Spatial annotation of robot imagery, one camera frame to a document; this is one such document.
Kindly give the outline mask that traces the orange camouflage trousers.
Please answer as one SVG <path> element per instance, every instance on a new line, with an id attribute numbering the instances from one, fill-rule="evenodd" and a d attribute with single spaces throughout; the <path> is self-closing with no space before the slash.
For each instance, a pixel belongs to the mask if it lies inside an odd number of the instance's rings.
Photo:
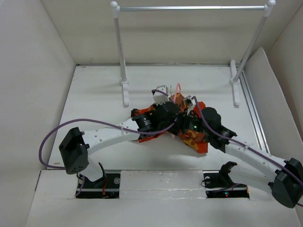
<path id="1" fill-rule="evenodd" d="M 182 102 L 182 109 L 180 113 L 186 114 L 186 107 L 187 105 L 185 104 L 183 99 Z M 133 109 L 131 111 L 131 117 L 134 118 L 136 116 L 145 114 L 147 116 L 150 116 L 152 113 L 152 110 L 154 108 L 149 106 L 148 108 L 145 109 Z M 170 132 L 171 134 L 178 136 L 180 140 L 182 140 L 187 146 L 191 147 L 192 149 L 196 150 L 197 153 L 199 154 L 205 154 L 208 152 L 208 142 L 206 141 L 206 135 L 202 132 L 197 132 L 194 130 L 190 129 L 182 129 L 179 127 L 178 132 Z"/>

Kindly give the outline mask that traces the pink clothes hanger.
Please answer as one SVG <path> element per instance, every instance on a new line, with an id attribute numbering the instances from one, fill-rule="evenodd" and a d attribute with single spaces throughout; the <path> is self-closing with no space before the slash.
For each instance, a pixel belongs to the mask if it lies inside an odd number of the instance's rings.
<path id="1" fill-rule="evenodd" d="M 183 102 L 183 95 L 181 94 L 181 86 L 180 83 L 177 83 L 176 89 L 175 89 L 175 94 L 172 96 L 173 97 L 173 103 L 176 104 L 180 109 L 182 109 L 182 102 Z"/>

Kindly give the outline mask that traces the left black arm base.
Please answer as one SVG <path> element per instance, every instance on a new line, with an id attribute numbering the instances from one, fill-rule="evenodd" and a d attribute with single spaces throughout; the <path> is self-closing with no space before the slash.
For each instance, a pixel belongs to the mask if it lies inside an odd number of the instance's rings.
<path id="1" fill-rule="evenodd" d="M 78 199 L 119 199 L 121 173 L 107 171 L 107 178 L 102 177 L 95 183 L 85 177 L 82 185 L 82 175 L 77 174 L 78 185 L 75 197 Z"/>

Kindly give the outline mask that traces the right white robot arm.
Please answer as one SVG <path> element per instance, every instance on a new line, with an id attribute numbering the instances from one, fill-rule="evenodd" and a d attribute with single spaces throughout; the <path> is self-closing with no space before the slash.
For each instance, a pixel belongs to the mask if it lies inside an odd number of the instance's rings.
<path id="1" fill-rule="evenodd" d="M 228 162 L 220 169 L 219 181 L 230 187 L 233 183 L 254 186 L 272 194 L 274 199 L 287 208 L 299 205 L 303 196 L 303 165 L 295 158 L 285 160 L 255 149 L 246 140 L 241 140 L 232 130 L 221 123 L 221 116 L 214 108 L 179 112 L 174 131 L 188 130 L 202 133 L 215 149 L 234 156 L 255 169 L 245 170 L 239 164 Z"/>

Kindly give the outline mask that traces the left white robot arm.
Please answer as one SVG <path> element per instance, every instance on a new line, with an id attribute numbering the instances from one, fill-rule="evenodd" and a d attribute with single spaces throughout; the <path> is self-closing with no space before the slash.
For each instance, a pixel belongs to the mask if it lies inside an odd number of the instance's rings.
<path id="1" fill-rule="evenodd" d="M 115 144 L 152 137 L 171 129 L 177 122 L 181 109 L 173 102 L 154 105 L 153 110 L 135 114 L 119 125 L 105 123 L 105 127 L 94 131 L 70 129 L 59 145 L 65 171 L 69 175 L 81 174 L 94 187 L 105 183 L 105 175 L 89 156 Z"/>

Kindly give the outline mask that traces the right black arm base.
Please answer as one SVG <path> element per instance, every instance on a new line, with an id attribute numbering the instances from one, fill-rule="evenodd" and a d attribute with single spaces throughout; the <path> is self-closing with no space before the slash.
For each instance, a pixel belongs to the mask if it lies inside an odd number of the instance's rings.
<path id="1" fill-rule="evenodd" d="M 200 185 L 205 188 L 207 199 L 250 198 L 246 185 L 233 183 L 218 170 L 203 171 Z"/>

